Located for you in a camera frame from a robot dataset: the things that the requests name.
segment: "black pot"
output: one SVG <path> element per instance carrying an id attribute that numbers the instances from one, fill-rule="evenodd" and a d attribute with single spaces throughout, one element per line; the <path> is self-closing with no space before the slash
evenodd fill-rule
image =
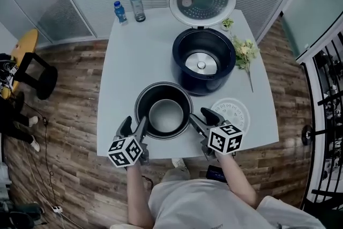
<path id="1" fill-rule="evenodd" d="M 144 116 L 149 123 L 147 134 L 157 139 L 170 139 L 183 133 L 189 125 L 193 104 L 178 85 L 158 82 L 140 93 L 135 104 L 135 118 L 139 123 Z"/>
<path id="2" fill-rule="evenodd" d="M 189 69 L 186 62 L 195 53 L 209 56 L 211 66 L 217 66 L 216 69 L 207 71 L 210 74 Z M 188 29 L 174 41 L 171 66 L 173 76 L 191 94 L 206 95 L 220 88 L 228 79 L 235 63 L 233 44 L 225 35 L 214 29 Z M 196 69 L 200 72 L 206 68 L 204 62 L 199 62 L 197 66 Z"/>

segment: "shoe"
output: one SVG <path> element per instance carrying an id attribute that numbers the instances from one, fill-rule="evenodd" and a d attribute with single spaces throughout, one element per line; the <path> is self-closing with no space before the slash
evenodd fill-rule
<path id="1" fill-rule="evenodd" d="M 33 149 L 35 149 L 37 152 L 39 152 L 41 150 L 41 147 L 39 146 L 38 142 L 36 141 L 36 139 L 34 138 L 34 136 L 32 136 L 33 141 L 30 143 L 30 145 L 33 147 Z"/>
<path id="2" fill-rule="evenodd" d="M 28 119 L 28 126 L 32 127 L 33 125 L 38 123 L 38 116 L 33 116 Z"/>
<path id="3" fill-rule="evenodd" d="M 187 169 L 186 164 L 184 163 L 182 158 L 172 158 L 171 161 L 172 161 L 175 168 L 183 167 L 183 168 Z"/>

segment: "wooden floor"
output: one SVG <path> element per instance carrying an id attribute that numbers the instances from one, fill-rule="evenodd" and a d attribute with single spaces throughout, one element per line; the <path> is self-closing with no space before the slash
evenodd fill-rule
<path id="1" fill-rule="evenodd" d="M 20 86 L 25 91 L 26 102 L 49 120 L 47 159 L 54 174 L 51 180 L 56 204 L 83 228 L 108 228 L 125 223 L 127 217 L 125 171 L 96 155 L 96 116 L 106 46 L 107 41 L 97 41 L 38 50 L 43 59 L 58 69 L 56 88 L 48 100 L 40 101 L 30 87 Z M 236 160 L 260 196 L 272 195 L 299 206 L 311 157 L 311 147 L 303 146 L 300 138 L 302 127 L 311 123 L 307 82 L 303 69 L 295 63 L 287 46 L 279 21 L 261 42 L 260 49 L 273 93 L 280 142 L 239 152 Z M 37 67 L 30 69 L 36 72 Z M 36 115 L 28 107 L 24 107 L 23 113 Z M 51 211 L 38 192 L 24 150 L 25 146 L 41 190 L 54 203 L 44 158 L 45 128 L 39 122 L 27 130 L 37 137 L 42 150 L 35 153 L 27 144 L 14 138 L 6 139 L 6 163 L 13 181 L 11 197 L 17 203 L 40 202 L 49 222 L 44 227 L 62 228 L 61 217 Z M 204 158 L 185 162 L 193 178 L 205 176 L 209 163 Z M 171 166 L 170 160 L 152 161 L 151 166 L 144 167 L 144 175 L 156 184 Z M 64 226 L 77 228 L 66 219 Z"/>

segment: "water bottle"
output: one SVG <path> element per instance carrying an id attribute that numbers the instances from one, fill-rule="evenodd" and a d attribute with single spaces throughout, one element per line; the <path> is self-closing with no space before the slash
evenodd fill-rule
<path id="1" fill-rule="evenodd" d="M 114 12 L 119 19 L 120 25 L 124 26 L 128 23 L 128 20 L 126 18 L 125 10 L 122 4 L 120 4 L 120 1 L 116 1 L 114 3 Z"/>
<path id="2" fill-rule="evenodd" d="M 135 19 L 137 22 L 142 22 L 145 20 L 144 8 L 143 3 L 141 0 L 130 0 L 133 14 L 135 15 Z"/>

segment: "open lid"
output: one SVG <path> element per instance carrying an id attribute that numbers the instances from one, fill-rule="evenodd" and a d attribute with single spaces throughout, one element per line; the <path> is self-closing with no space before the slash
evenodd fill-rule
<path id="1" fill-rule="evenodd" d="M 235 9 L 236 0 L 169 0 L 169 7 L 179 21 L 190 26 L 212 26 Z"/>

